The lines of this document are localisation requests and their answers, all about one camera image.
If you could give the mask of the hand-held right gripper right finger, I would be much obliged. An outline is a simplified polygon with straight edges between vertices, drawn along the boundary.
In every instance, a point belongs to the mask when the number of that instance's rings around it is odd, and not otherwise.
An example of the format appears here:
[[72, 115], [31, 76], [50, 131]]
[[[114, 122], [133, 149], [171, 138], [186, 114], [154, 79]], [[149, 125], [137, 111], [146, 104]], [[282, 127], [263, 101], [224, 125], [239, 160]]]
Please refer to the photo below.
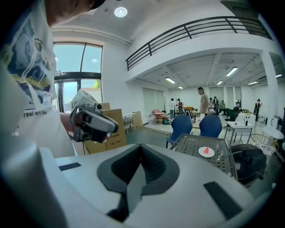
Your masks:
[[179, 177], [179, 166], [174, 159], [145, 144], [141, 145], [141, 165], [146, 180], [141, 193], [143, 196], [165, 193]]

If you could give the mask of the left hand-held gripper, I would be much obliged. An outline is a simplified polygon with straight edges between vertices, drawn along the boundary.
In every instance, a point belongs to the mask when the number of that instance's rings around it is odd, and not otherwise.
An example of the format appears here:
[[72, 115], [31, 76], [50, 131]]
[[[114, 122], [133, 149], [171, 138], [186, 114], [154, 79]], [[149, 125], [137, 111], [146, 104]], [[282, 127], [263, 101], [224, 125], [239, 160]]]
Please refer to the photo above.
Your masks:
[[76, 142], [104, 143], [119, 129], [115, 120], [103, 114], [102, 105], [82, 89], [71, 101], [70, 122], [74, 126], [71, 139]]

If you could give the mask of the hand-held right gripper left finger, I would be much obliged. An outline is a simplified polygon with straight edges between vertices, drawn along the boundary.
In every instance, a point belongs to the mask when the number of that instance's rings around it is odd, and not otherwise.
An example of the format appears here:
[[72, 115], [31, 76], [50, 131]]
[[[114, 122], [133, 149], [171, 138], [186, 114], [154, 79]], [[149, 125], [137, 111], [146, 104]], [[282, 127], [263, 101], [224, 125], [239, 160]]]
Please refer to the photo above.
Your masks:
[[105, 188], [120, 195], [117, 207], [107, 213], [117, 221], [125, 221], [141, 201], [146, 185], [141, 156], [141, 145], [134, 145], [103, 161], [97, 168], [98, 178]]

